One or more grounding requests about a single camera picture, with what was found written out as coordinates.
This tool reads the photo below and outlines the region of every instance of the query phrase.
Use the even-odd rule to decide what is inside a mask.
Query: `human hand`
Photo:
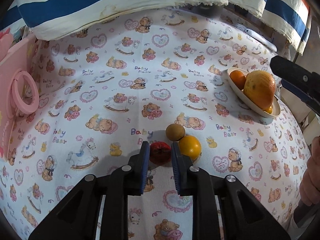
[[[312,140],[311,152],[312,156],[300,183],[301,200],[307,206],[320,202],[320,137]]]

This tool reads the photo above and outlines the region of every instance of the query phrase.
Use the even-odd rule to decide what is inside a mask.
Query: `tablecloth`
[[[292,215],[310,157],[301,130],[280,100],[280,116],[266,119],[228,84],[232,66],[271,72],[274,54],[256,40],[223,21],[163,8],[38,45],[39,108],[19,113],[0,167],[0,208],[22,239],[86,174],[110,174],[145,140],[170,143],[171,123],[201,142],[195,165],[234,174],[279,223]],[[149,164],[144,191],[128,200],[129,237],[191,239],[192,197],[177,195],[171,163]]]

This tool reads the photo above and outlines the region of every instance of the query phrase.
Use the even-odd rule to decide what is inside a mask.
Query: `red fruit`
[[[165,142],[154,142],[150,145],[150,161],[163,165],[171,160],[171,148]]]

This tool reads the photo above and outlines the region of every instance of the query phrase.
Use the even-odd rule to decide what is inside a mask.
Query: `orange fruit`
[[[179,141],[180,152],[189,156],[191,160],[195,160],[201,153],[201,143],[192,135],[186,135]]]
[[[240,90],[243,89],[246,77],[240,70],[234,70],[230,73],[230,78]]]
[[[247,75],[243,93],[262,110],[273,102],[276,83],[272,75],[263,70],[255,70]]]
[[[268,113],[268,114],[271,114],[272,113],[272,110],[273,110],[273,107],[272,107],[272,105],[268,108],[268,109],[266,109],[265,111]]]

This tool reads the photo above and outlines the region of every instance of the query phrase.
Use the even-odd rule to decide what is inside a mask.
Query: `pink plastic ring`
[[[20,77],[23,77],[29,84],[31,91],[32,91],[32,103],[27,105],[20,97],[18,91],[18,80]],[[37,85],[31,75],[27,71],[20,71],[14,77],[14,80],[11,85],[11,93],[15,104],[17,105],[18,109],[25,114],[32,114],[35,112],[39,107],[39,92]]]

